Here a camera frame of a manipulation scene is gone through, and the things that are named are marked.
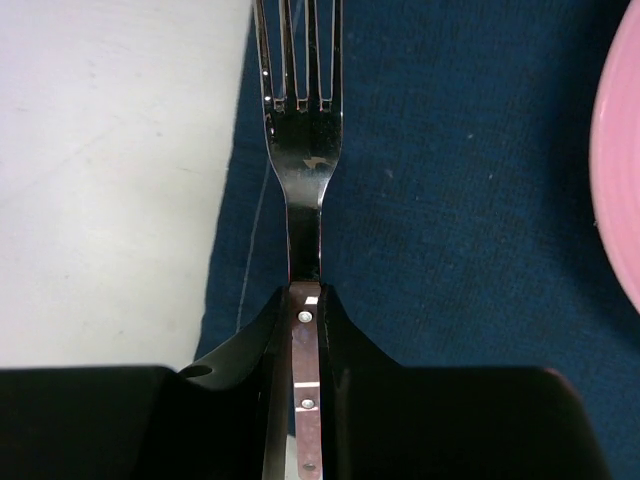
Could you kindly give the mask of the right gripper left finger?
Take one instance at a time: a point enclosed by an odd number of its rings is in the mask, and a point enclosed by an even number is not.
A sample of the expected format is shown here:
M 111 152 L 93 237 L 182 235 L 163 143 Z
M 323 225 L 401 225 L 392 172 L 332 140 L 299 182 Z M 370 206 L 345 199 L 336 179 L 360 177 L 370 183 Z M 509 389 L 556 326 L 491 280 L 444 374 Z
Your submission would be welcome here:
M 188 367 L 5 369 L 5 479 L 281 479 L 286 293 Z

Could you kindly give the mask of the pink plastic plate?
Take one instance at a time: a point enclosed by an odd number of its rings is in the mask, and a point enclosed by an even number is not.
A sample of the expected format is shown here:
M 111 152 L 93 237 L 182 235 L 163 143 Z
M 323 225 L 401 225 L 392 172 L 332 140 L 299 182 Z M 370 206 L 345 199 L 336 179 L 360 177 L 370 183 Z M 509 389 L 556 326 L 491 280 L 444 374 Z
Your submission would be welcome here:
M 590 131 L 596 226 L 615 276 L 639 307 L 639 3 L 629 3 L 600 77 Z

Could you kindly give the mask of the dark blue cloth placemat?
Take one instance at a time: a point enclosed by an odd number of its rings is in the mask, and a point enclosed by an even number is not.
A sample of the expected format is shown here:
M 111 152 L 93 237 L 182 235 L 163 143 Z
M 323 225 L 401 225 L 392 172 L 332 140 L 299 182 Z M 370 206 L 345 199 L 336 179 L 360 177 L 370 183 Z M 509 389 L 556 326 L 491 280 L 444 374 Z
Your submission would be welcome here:
M 639 316 L 590 198 L 623 1 L 348 1 L 323 277 L 410 365 L 544 365 L 639 475 Z

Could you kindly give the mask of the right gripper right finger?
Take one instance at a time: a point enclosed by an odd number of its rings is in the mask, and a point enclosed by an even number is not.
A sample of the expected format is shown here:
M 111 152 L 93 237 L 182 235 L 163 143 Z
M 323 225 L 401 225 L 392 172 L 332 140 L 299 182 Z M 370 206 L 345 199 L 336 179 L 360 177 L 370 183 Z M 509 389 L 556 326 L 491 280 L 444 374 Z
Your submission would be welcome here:
M 319 302 L 328 479 L 607 479 L 581 400 L 557 371 L 405 367 Z

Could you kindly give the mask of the silver fork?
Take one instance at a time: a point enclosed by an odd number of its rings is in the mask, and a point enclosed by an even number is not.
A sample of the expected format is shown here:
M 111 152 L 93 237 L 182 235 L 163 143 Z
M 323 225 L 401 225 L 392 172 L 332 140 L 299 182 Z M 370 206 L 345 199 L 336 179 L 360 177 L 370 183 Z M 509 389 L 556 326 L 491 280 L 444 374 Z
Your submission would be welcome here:
M 330 97 L 321 96 L 318 19 L 315 2 L 305 4 L 306 91 L 297 90 L 292 12 L 279 4 L 282 93 L 273 86 L 265 6 L 256 1 L 254 21 L 261 79 L 263 124 L 269 160 L 286 209 L 290 372 L 292 374 L 297 468 L 302 479 L 324 476 L 318 308 L 322 292 L 321 216 L 343 139 L 343 4 L 332 14 Z

